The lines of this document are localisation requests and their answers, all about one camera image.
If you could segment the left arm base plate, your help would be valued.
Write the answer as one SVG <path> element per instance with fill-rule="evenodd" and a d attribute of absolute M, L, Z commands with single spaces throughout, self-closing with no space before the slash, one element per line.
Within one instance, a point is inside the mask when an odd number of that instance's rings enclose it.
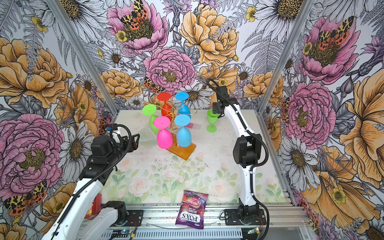
<path fill-rule="evenodd" d="M 143 214 L 143 210 L 118 211 L 118 219 L 113 224 L 113 227 L 140 227 Z"/>

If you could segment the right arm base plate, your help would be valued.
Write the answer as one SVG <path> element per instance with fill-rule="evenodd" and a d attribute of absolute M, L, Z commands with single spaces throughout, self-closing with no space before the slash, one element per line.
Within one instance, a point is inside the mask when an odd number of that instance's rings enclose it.
<path fill-rule="evenodd" d="M 238 209 L 225 209 L 224 221 L 227 226 L 266 226 L 267 219 L 263 209 L 259 209 L 258 213 L 246 215 L 240 213 Z"/>

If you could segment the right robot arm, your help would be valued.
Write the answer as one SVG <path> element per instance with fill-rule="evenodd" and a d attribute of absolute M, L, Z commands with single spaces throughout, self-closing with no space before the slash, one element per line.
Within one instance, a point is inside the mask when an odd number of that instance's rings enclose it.
<path fill-rule="evenodd" d="M 231 98 L 226 86 L 219 86 L 214 80 L 206 80 L 207 86 L 216 93 L 217 101 L 212 110 L 219 118 L 227 117 L 236 133 L 233 148 L 235 163 L 241 171 L 241 193 L 237 213 L 239 220 L 249 224 L 254 220 L 263 225 L 261 235 L 257 240 L 266 238 L 270 228 L 270 213 L 268 208 L 257 199 L 255 193 L 255 171 L 265 165 L 269 159 L 269 150 L 261 134 L 256 134 L 245 120 L 241 107 L 236 98 Z"/>

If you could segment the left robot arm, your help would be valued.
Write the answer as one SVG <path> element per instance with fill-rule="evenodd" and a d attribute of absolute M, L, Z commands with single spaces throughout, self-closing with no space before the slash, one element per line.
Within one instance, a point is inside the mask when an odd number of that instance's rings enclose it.
<path fill-rule="evenodd" d="M 125 203 L 110 201 L 85 228 L 81 228 L 112 171 L 127 153 L 139 147 L 140 134 L 133 135 L 128 127 L 112 124 L 107 130 L 106 135 L 93 140 L 92 154 L 80 174 L 77 186 L 56 222 L 43 236 L 44 240 L 97 240 L 111 225 L 123 224 L 127 220 Z"/>

